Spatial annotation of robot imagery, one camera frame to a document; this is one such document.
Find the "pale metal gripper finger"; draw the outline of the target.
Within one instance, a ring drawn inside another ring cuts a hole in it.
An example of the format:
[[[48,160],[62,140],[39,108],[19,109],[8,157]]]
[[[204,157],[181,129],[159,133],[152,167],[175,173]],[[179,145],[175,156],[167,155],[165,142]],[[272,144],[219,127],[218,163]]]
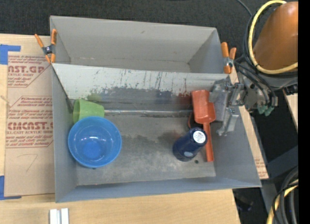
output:
[[[224,119],[221,127],[216,131],[218,136],[226,136],[229,132],[233,132],[239,114],[235,108],[226,108],[224,112]]]
[[[224,122],[234,112],[234,107],[229,104],[232,88],[232,83],[228,78],[217,80],[213,85],[209,101],[214,104],[216,122]]]

